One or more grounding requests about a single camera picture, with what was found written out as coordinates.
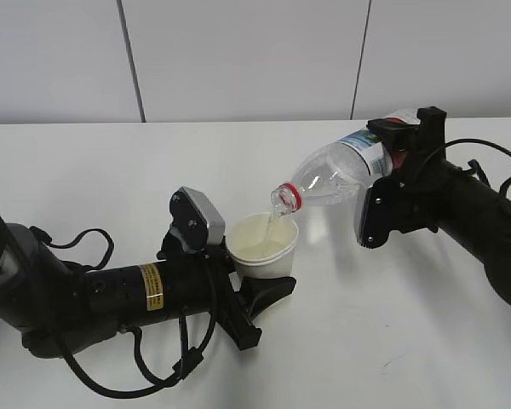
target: white table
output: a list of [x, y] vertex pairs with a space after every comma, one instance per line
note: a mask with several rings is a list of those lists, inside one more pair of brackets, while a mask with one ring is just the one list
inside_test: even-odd
[[[110, 267], [154, 260], [168, 229], [170, 195], [204, 191], [232, 226], [269, 208], [268, 194], [310, 152], [363, 121], [228, 124], [0, 125], [0, 212], [67, 242], [85, 228], [116, 242]], [[447, 138], [481, 137], [511, 148], [511, 118], [451, 119]], [[511, 161], [484, 147], [476, 157], [494, 187]], [[479, 262], [443, 233], [392, 234], [360, 248], [352, 209], [305, 209], [294, 263], [297, 287], [258, 317], [257, 349], [239, 353], [221, 328], [184, 382], [143, 401], [108, 400], [86, 389], [61, 360], [38, 360], [0, 322], [0, 407], [511, 408], [511, 308]], [[58, 253], [96, 262], [99, 238]], [[202, 336], [207, 314], [190, 319]], [[179, 356], [175, 321], [146, 328], [150, 367], [169, 374]], [[78, 355], [116, 389], [146, 385], [132, 336]]]

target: paper cup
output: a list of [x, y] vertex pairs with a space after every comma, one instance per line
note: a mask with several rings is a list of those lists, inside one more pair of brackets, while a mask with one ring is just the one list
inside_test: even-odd
[[288, 216], [280, 217], [274, 224], [270, 240], [283, 247], [271, 255], [246, 256], [243, 251], [260, 244], [267, 234], [270, 213], [259, 213], [241, 220], [226, 236], [226, 246], [235, 262], [239, 278], [274, 279], [291, 274], [299, 228]]

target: plastic water bottle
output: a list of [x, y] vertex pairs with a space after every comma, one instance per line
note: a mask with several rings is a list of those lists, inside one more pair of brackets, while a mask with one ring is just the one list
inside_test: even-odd
[[[385, 118], [406, 124], [420, 123], [416, 109], [402, 109]], [[379, 137], [363, 128], [306, 158], [291, 181], [272, 191], [273, 210], [284, 216], [302, 206], [346, 201], [356, 195], [360, 185], [392, 173], [394, 167], [400, 166], [401, 159], [401, 153], [392, 158]]]

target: black cable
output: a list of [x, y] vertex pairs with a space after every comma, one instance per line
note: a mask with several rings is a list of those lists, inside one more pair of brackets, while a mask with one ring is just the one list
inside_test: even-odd
[[156, 377], [147, 367], [146, 362], [142, 358], [141, 352], [142, 330], [138, 326], [130, 326], [128, 328], [125, 328], [125, 330], [127, 332], [132, 333], [135, 336], [135, 362], [142, 376], [148, 382], [153, 383], [154, 385], [157, 385], [159, 383], [169, 383], [170, 387], [175, 386], [180, 381], [180, 378], [176, 375], [176, 373], [173, 373], [166, 379], [161, 379], [159, 377]]
[[211, 304], [210, 304], [210, 321], [208, 323], [208, 328], [206, 330], [206, 334], [204, 334], [203, 341], [201, 341], [200, 345], [198, 346], [198, 351], [201, 354], [206, 349], [210, 342], [210, 339], [212, 338], [218, 313], [218, 297], [215, 292], [214, 279], [212, 279], [212, 273], [210, 272], [210, 269], [208, 268], [206, 263], [204, 264], [204, 271], [206, 272], [206, 276], [208, 277], [208, 281], [210, 284]]
[[186, 323], [186, 316], [184, 315], [183, 311], [180, 311], [180, 316], [178, 317], [178, 322], [180, 326], [180, 340], [181, 340], [181, 359], [178, 361], [177, 365], [179, 364], [178, 370], [175, 371], [175, 373], [166, 379], [161, 379], [155, 374], [153, 374], [149, 368], [146, 365], [146, 362], [144, 361], [144, 358], [142, 357], [141, 353], [141, 343], [142, 343], [142, 329], [137, 326], [131, 326], [128, 328], [125, 328], [126, 332], [130, 332], [135, 336], [135, 363], [136, 366], [138, 366], [139, 371], [141, 372], [142, 376], [149, 382], [153, 384], [159, 384], [159, 383], [169, 383], [170, 386], [176, 385], [180, 380], [184, 379], [189, 372], [191, 372], [197, 363], [195, 365], [192, 365], [192, 360], [190, 359], [193, 355], [201, 356], [202, 359], [202, 353], [208, 346], [210, 339], [212, 338], [212, 335], [214, 333], [215, 324], [217, 321], [217, 293], [215, 291], [215, 284], [214, 280], [212, 279], [212, 273], [210, 272], [210, 269], [208, 268], [208, 265], [204, 264], [204, 271], [206, 272], [206, 275], [209, 280], [210, 285], [210, 298], [211, 298], [211, 305], [210, 305], [210, 321], [208, 324], [208, 327], [206, 329], [206, 333], [204, 334], [203, 341], [198, 345], [196, 350], [198, 351], [197, 354], [195, 354], [192, 349], [189, 349], [189, 341], [188, 341], [188, 334], [187, 334], [187, 323]]
[[506, 155], [508, 155], [510, 158], [511, 158], [511, 151], [509, 151], [508, 149], [506, 149], [505, 147], [502, 147], [500, 145], [498, 145], [497, 143], [494, 143], [494, 142], [489, 142], [489, 141], [484, 141], [482, 139], [476, 139], [476, 138], [463, 138], [463, 139], [456, 139], [455, 141], [450, 141], [450, 142], [447, 142], [446, 144], [444, 145], [441, 145], [440, 147], [438, 147], [437, 149], [435, 149], [433, 152], [431, 152], [424, 160], [423, 162], [421, 163], [421, 165], [418, 167], [418, 169], [416, 170], [415, 172], [415, 175], [413, 176], [413, 179], [412, 181], [416, 181], [418, 179], [418, 177], [420, 176], [420, 174], [422, 173], [422, 171], [424, 170], [424, 168], [426, 167], [426, 165], [428, 164], [428, 162], [436, 155], [438, 154], [439, 152], [445, 150], [447, 147], [452, 147], [453, 145], [459, 145], [461, 143], [473, 143], [473, 144], [478, 144], [478, 145], [485, 145], [485, 146], [488, 146], [488, 147], [492, 147], [494, 149], [496, 149], [497, 151], [500, 151], [501, 153], [505, 153]]
[[178, 317], [178, 326], [180, 329], [180, 345], [181, 345], [181, 360], [180, 360], [180, 373], [178, 379], [182, 379], [184, 376], [185, 365], [187, 354], [189, 353], [189, 336], [187, 334], [187, 322], [186, 315], [180, 310], [180, 316]]
[[7, 240], [8, 246], [13, 252], [13, 255], [23, 267], [25, 272], [29, 277], [29, 282], [31, 285], [32, 295], [35, 303], [37, 304], [37, 308], [39, 309], [40, 314], [43, 318], [43, 323], [46, 327], [46, 330], [49, 332], [53, 340], [55, 341], [57, 348], [60, 351], [60, 354], [64, 358], [65, 362], [68, 364], [70, 369], [74, 372], [74, 374], [78, 377], [78, 379], [89, 389], [91, 389], [96, 394], [105, 396], [107, 398], [113, 399], [135, 399], [141, 398], [142, 396], [148, 396], [155, 392], [158, 392], [161, 389], [168, 388], [169, 383], [161, 382], [159, 384], [155, 384], [151, 387], [145, 389], [138, 389], [132, 391], [119, 391], [114, 389], [108, 389], [97, 382], [95, 382], [88, 374], [83, 370], [83, 368], [79, 365], [76, 359], [73, 357], [72, 352], [68, 348], [65, 343], [64, 338], [60, 334], [60, 331], [55, 323], [55, 319], [51, 314], [51, 308], [49, 306], [48, 295], [43, 289], [43, 283], [39, 274], [37, 274], [33, 269], [28, 257], [25, 252], [20, 248], [19, 243], [15, 239], [14, 235], [9, 230], [8, 226], [0, 217], [0, 230], [2, 230], [2, 234]]
[[71, 249], [75, 245], [78, 245], [80, 241], [82, 241], [83, 237], [87, 233], [97, 232], [100, 233], [102, 236], [104, 236], [104, 239], [106, 239], [106, 242], [108, 243], [108, 248], [106, 249], [106, 252], [104, 253], [104, 256], [102, 257], [102, 260], [96, 265], [96, 266], [81, 266], [83, 271], [88, 272], [92, 270], [102, 270], [110, 261], [112, 258], [112, 253], [114, 249], [114, 244], [112, 240], [112, 236], [106, 231], [101, 228], [88, 228], [87, 230], [83, 230], [74, 240], [72, 240], [70, 243], [67, 243], [65, 245], [56, 245], [53, 243], [53, 240], [51, 239], [51, 236], [47, 234], [45, 231], [43, 231], [41, 228], [37, 228], [36, 226], [31, 226], [29, 230], [34, 234], [36, 239], [38, 241], [41, 241], [48, 247], [51, 247], [52, 249], [58, 249], [58, 250], [67, 250]]

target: gold label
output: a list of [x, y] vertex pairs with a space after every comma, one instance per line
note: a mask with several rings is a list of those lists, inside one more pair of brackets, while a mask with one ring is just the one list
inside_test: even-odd
[[163, 308], [163, 284], [157, 266], [155, 264], [144, 264], [139, 267], [146, 287], [146, 309], [154, 311]]

